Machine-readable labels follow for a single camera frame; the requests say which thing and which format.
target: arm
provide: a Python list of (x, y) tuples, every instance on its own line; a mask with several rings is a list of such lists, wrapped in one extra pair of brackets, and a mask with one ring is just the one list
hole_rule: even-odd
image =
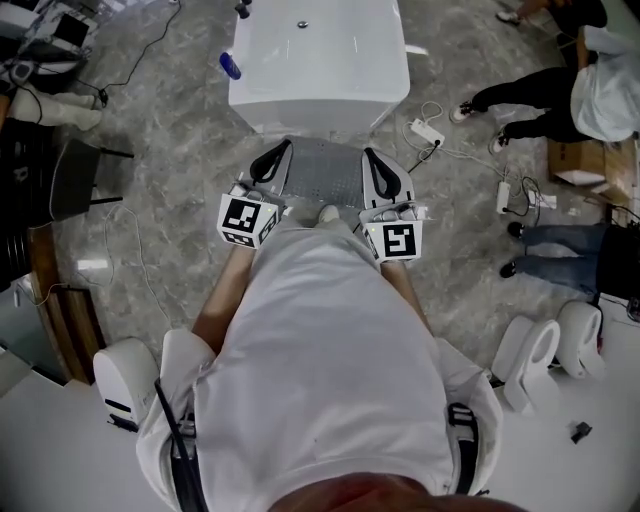
[(422, 320), (422, 323), (431, 331), (429, 321), (420, 307), (420, 301), (416, 296), (416, 292), (411, 285), (411, 279), (407, 272), (407, 267), (401, 261), (387, 261), (380, 264), (380, 273), (389, 284), (393, 286), (396, 291), (406, 300), (409, 305), (415, 310), (415, 312)]
[(216, 355), (222, 350), (227, 328), (249, 284), (254, 256), (254, 249), (233, 246), (215, 288), (193, 324), (193, 334), (202, 338)]
[(580, 27), (578, 39), (576, 40), (576, 51), (578, 53), (578, 70), (584, 69), (589, 65), (589, 50), (584, 39), (584, 27)]

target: black device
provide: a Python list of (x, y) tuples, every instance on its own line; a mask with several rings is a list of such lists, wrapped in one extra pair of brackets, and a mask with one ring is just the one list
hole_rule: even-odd
[(593, 427), (588, 423), (584, 421), (581, 423), (578, 423), (578, 425), (576, 425), (575, 432), (571, 436), (571, 440), (573, 441), (573, 444), (578, 444), (582, 439), (587, 437), (592, 430), (593, 430)]

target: person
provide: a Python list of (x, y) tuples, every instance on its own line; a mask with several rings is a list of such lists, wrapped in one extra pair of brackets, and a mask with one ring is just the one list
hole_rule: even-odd
[(512, 222), (507, 231), (526, 247), (560, 244), (578, 257), (521, 256), (500, 269), (504, 278), (524, 273), (587, 294), (640, 296), (640, 235), (632, 229), (607, 224), (525, 228)]
[[(531, 121), (507, 124), (489, 144), (497, 154), (511, 139), (548, 137), (557, 142), (619, 142), (640, 129), (640, 50), (605, 29), (583, 27), (576, 44), (578, 74), (551, 68), (489, 87), (452, 109), (460, 123), (501, 103), (550, 109)], [(588, 64), (588, 51), (598, 52)]]
[[(210, 512), (520, 510), (447, 495), (448, 393), (493, 411), (480, 436), (491, 464), (500, 406), (481, 369), (431, 335), (404, 265), (378, 270), (334, 206), (315, 229), (284, 217), (257, 251), (234, 246), (192, 331), (165, 337), (160, 384), (176, 418), (193, 400)], [(177, 510), (168, 437), (156, 399), (137, 453)]]
[(572, 38), (577, 37), (580, 27), (604, 28), (608, 21), (607, 11), (600, 0), (524, 0), (517, 10), (500, 11), (496, 18), (518, 26), (542, 9), (548, 9), (560, 30)]

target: marble floor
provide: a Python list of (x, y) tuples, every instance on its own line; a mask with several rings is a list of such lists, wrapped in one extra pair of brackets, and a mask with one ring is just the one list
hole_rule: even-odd
[[(217, 63), (232, 44), (233, 2), (182, 4), (166, 38), (147, 52), (131, 82), (109, 89), (101, 124), (81, 134), (88, 142), (136, 155), (135, 160), (103, 160), (98, 194), (122, 193), (123, 204), (137, 214), (149, 283), (173, 327), (191, 325), (216, 280), (229, 250), (215, 230), (219, 196), (247, 163), (247, 155), (264, 144), (227, 105), (228, 81)], [(428, 51), (409, 55), (410, 95), (370, 137), (328, 134), (333, 141), (371, 144), (409, 167), (417, 151), (405, 142), (401, 129), (420, 115), (425, 101), (437, 101), (446, 114), (488, 85), (561, 63), (541, 28), (497, 21), (494, 14), (501, 5), (496, 0), (399, 4), (406, 43)], [(102, 25), (82, 78), (98, 85), (124, 81), (144, 45), (162, 33), (175, 9), (156, 0), (114, 15)], [(499, 158), (489, 155), (487, 144), (497, 127), (534, 115), (533, 109), (501, 106), (463, 125), (453, 126), (446, 115), (431, 123), (447, 137), (446, 147), (499, 168), (508, 162), (537, 177), (543, 193), (557, 195), (558, 209), (543, 209), (541, 223), (597, 221), (598, 208), (547, 181), (545, 140), (513, 141)], [(424, 226), (422, 259), (411, 265), (411, 274), (435, 335), (489, 365), (514, 315), (552, 317), (565, 301), (580, 297), (526, 276), (498, 276), (499, 267), (522, 249), (505, 235), (514, 218), (495, 213), (494, 171), (436, 152), (412, 176), (431, 220)], [(92, 287), (92, 293), (104, 334), (108, 342), (138, 337), (159, 356), (168, 322), (145, 285), (136, 219), (119, 209), (103, 231), (109, 211), (110, 205), (96, 206), (54, 226), (63, 275), (86, 284), (76, 262), (107, 258), (106, 232), (115, 270), (112, 283), (110, 269), (82, 271), (103, 285)], [(533, 221), (531, 215), (527, 222)]]

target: sleeve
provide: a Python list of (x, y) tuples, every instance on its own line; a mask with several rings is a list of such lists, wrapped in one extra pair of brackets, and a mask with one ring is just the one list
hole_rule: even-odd
[(634, 51), (631, 41), (605, 28), (584, 27), (584, 41), (588, 50), (608, 55), (621, 55)]
[[(215, 354), (209, 345), (192, 332), (177, 329), (165, 335), (160, 383), (176, 418), (184, 414), (200, 368), (213, 360)], [(170, 435), (169, 424), (156, 397), (138, 433), (136, 453), (142, 473), (153, 490), (167, 505), (179, 511), (169, 460)]]

